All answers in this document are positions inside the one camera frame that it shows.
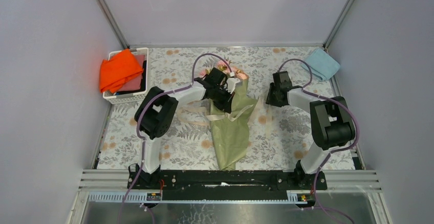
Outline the brown kraft wrapping paper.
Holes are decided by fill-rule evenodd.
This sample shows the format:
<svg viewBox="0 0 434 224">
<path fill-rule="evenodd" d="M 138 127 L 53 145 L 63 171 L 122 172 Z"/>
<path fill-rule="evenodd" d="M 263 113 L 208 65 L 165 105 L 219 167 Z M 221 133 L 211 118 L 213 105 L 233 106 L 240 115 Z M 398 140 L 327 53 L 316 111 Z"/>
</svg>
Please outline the brown kraft wrapping paper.
<svg viewBox="0 0 434 224">
<path fill-rule="evenodd" d="M 231 122 L 224 118 L 218 121 L 209 121 L 212 142 L 220 170 L 235 170 L 236 163 L 247 153 L 249 143 L 249 118 L 257 100 L 247 95 L 249 79 L 243 80 L 242 85 L 235 89 L 232 101 L 232 112 L 239 112 L 247 105 L 253 105 L 241 117 Z M 224 112 L 217 109 L 210 102 L 209 115 L 223 115 Z"/>
</svg>

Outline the peach fake rose stem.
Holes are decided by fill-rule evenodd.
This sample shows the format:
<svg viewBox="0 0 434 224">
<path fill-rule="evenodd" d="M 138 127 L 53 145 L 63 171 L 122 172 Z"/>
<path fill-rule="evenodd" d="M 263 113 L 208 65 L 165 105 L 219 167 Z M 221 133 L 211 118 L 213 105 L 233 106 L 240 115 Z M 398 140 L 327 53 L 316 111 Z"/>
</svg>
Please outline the peach fake rose stem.
<svg viewBox="0 0 434 224">
<path fill-rule="evenodd" d="M 206 75 L 209 75 L 211 72 L 211 69 L 203 69 L 199 72 L 199 77 L 204 78 Z"/>
</svg>

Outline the pink fake rose stem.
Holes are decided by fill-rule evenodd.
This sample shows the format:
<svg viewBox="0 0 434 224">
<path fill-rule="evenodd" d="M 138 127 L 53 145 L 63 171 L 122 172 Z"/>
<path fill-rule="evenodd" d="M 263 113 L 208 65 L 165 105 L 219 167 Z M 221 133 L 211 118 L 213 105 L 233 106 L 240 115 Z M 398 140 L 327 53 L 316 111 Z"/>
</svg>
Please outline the pink fake rose stem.
<svg viewBox="0 0 434 224">
<path fill-rule="evenodd" d="M 230 64 L 229 60 L 225 60 L 225 61 L 220 60 L 216 63 L 215 68 L 217 68 L 222 72 L 227 72 L 229 70 L 228 64 Z"/>
</svg>

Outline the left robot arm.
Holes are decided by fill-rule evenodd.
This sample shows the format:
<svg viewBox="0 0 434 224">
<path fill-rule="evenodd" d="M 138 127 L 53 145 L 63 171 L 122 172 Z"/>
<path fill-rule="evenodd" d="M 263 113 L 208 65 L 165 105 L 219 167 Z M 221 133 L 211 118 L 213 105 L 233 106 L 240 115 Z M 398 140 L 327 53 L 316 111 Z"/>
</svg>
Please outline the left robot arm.
<svg viewBox="0 0 434 224">
<path fill-rule="evenodd" d="M 213 68 L 209 74 L 193 78 L 193 83 L 186 87 L 164 91 L 154 86 L 149 90 L 135 114 L 136 132 L 143 140 L 139 182 L 145 188 L 158 184 L 156 171 L 160 168 L 161 137 L 170 129 L 177 109 L 190 102 L 209 99 L 217 109 L 230 114 L 235 89 L 241 82 L 234 73 L 226 74 Z"/>
</svg>

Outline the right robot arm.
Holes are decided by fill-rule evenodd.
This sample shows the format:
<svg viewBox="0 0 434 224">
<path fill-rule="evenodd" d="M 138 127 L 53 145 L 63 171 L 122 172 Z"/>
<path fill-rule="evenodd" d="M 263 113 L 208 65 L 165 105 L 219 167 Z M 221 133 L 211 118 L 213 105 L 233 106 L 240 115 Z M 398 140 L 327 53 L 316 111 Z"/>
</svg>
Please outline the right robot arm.
<svg viewBox="0 0 434 224">
<path fill-rule="evenodd" d="M 348 149 L 356 142 L 357 132 L 353 115 L 342 96 L 327 98 L 294 86 L 287 71 L 272 75 L 266 103 L 276 107 L 294 106 L 310 114 L 314 143 L 308 154 L 296 164 L 294 184 L 306 189 L 314 182 L 313 174 L 322 169 L 331 153 Z"/>
</svg>

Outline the fake rose stem with bud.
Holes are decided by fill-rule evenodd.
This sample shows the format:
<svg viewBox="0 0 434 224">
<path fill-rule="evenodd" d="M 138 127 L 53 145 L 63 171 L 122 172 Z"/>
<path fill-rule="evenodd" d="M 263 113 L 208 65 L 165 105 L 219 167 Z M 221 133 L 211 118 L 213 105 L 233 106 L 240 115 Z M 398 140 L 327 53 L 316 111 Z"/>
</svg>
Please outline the fake rose stem with bud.
<svg viewBox="0 0 434 224">
<path fill-rule="evenodd" d="M 236 70 L 235 77 L 240 80 L 247 80 L 249 76 L 243 70 Z"/>
</svg>

